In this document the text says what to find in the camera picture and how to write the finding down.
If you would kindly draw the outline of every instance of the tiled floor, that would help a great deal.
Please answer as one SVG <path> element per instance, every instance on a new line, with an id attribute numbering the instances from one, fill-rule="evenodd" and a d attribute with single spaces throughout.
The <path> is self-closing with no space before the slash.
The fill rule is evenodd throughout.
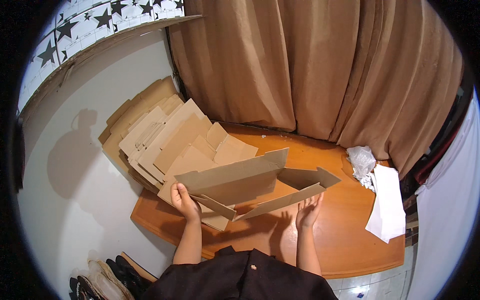
<path id="1" fill-rule="evenodd" d="M 370 275 L 327 281 L 339 300 L 404 300 L 410 287 L 416 247 L 417 245 L 405 248 L 405 261 L 400 267 Z"/>

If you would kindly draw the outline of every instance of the wooden shelf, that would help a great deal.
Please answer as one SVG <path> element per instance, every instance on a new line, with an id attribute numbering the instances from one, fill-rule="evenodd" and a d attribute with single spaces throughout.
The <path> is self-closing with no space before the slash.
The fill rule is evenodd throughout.
<path id="1" fill-rule="evenodd" d="M 57 86 L 61 86 L 68 79 L 74 68 L 84 65 L 89 60 L 102 53 L 104 50 L 121 44 L 133 36 L 141 35 L 154 30 L 158 30 L 160 28 L 165 28 L 167 26 L 202 17 L 203 16 L 201 14 L 196 14 L 191 16 L 173 19 L 162 19 L 154 22 L 144 23 L 136 27 L 122 30 L 95 42 L 85 50 L 82 50 L 70 57 L 40 84 L 38 89 L 30 97 L 22 112 L 20 113 L 20 118 L 23 119 L 24 123 L 28 122 L 28 119 L 33 115 L 42 99 L 45 98 L 46 95 L 53 92 L 57 88 Z"/>

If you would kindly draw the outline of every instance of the left hand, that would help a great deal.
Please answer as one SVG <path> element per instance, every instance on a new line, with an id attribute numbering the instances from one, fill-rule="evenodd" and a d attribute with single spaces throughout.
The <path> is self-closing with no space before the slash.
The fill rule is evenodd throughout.
<path id="1" fill-rule="evenodd" d="M 323 199 L 324 193 L 321 193 L 320 196 L 312 196 L 299 202 L 299 210 L 297 212 L 297 219 L 295 220 L 297 230 L 313 228 L 313 224 L 317 220 L 320 213 L 320 206 Z"/>

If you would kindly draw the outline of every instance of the crumpled white paper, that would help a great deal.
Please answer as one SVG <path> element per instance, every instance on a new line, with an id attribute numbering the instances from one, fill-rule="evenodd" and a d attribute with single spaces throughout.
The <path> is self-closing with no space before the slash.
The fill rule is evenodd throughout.
<path id="1" fill-rule="evenodd" d="M 347 149 L 347 160 L 352 164 L 353 177 L 355 177 L 362 186 L 366 189 L 370 189 L 375 192 L 375 186 L 373 185 L 373 177 L 375 175 L 371 173 L 377 160 L 372 154 L 370 147 L 356 146 Z"/>

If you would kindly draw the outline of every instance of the brown curtain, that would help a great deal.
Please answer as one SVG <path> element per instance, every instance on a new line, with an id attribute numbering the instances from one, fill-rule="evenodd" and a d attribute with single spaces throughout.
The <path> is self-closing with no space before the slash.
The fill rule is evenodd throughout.
<path id="1" fill-rule="evenodd" d="M 187 92 L 212 119 L 368 145 L 403 177 L 455 99 L 460 52 L 425 1 L 186 1 L 170 28 Z"/>

